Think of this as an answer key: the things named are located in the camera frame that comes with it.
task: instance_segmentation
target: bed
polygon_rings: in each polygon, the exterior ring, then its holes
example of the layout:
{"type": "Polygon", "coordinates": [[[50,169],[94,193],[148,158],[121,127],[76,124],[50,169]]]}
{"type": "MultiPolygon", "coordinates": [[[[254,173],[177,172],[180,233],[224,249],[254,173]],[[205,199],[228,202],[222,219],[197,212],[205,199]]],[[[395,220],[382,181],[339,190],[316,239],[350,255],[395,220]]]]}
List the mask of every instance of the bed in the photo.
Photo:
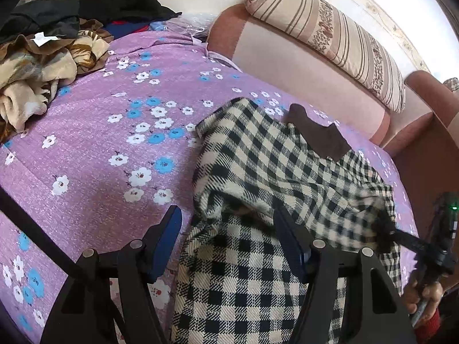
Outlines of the bed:
{"type": "MultiPolygon", "coordinates": [[[[93,247],[118,249],[158,223],[169,205],[183,226],[162,277],[150,286],[168,330],[180,245],[193,213],[192,172],[199,152],[195,125],[235,97],[251,98],[282,120],[291,103],[277,88],[209,57],[182,35],[141,32],[111,43],[104,69],[59,90],[45,117],[0,150],[0,185],[72,259],[93,247]]],[[[391,184],[398,226],[417,235],[410,203],[389,155],[314,105],[321,125],[335,123],[349,145],[391,184]]],[[[66,275],[0,214],[0,300],[38,343],[66,275]]],[[[401,253],[402,285],[414,268],[401,253]]],[[[117,282],[112,298],[119,304],[117,282]]],[[[118,333],[118,341],[123,338],[118,333]]]]}

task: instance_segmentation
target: plastic bag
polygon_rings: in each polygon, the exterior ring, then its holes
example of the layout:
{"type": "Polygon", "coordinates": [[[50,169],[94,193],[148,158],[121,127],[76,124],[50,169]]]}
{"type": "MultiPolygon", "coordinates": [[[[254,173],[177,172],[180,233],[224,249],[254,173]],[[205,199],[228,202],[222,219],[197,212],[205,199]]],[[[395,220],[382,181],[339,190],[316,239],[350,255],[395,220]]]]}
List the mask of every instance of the plastic bag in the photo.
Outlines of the plastic bag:
{"type": "Polygon", "coordinates": [[[182,35],[194,37],[207,36],[211,25],[217,18],[214,14],[208,13],[183,13],[177,18],[165,22],[153,22],[150,24],[152,31],[171,31],[182,35]]]}

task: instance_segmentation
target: plaid garment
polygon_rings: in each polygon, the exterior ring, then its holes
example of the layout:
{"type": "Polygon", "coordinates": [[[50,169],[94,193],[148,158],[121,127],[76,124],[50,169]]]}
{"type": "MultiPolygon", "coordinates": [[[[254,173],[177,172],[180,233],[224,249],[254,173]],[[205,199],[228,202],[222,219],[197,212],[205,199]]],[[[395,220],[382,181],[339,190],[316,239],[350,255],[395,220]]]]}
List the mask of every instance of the plaid garment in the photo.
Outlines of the plaid garment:
{"type": "MultiPolygon", "coordinates": [[[[292,124],[235,98],[196,128],[203,147],[193,175],[195,215],[178,269],[172,342],[286,342],[306,293],[275,236],[283,204],[316,238],[343,250],[375,249],[372,221],[395,220],[392,188],[353,150],[321,159],[292,124]]],[[[380,255],[400,290],[400,250],[380,255]]],[[[329,343],[343,320],[338,280],[329,343]]]]}

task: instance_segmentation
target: red clothing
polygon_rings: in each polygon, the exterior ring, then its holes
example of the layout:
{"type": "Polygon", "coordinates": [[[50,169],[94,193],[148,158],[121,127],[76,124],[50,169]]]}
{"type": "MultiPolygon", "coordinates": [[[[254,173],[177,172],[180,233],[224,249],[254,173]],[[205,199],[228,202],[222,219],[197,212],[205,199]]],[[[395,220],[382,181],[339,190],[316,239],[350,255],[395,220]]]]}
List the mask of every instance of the red clothing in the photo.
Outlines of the red clothing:
{"type": "Polygon", "coordinates": [[[435,335],[440,328],[440,313],[438,309],[435,311],[433,317],[424,323],[421,327],[415,329],[416,339],[418,344],[425,344],[428,340],[435,335]]]}

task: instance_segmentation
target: striped bolster pillow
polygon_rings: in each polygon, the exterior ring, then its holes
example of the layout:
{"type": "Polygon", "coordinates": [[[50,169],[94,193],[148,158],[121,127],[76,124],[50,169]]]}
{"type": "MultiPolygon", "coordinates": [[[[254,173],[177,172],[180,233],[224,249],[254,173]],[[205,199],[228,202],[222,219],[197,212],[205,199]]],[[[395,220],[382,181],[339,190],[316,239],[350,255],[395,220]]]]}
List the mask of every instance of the striped bolster pillow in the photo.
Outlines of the striped bolster pillow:
{"type": "Polygon", "coordinates": [[[325,0],[246,0],[247,11],[304,42],[369,89],[390,110],[405,108],[394,59],[367,31],[325,0]]]}

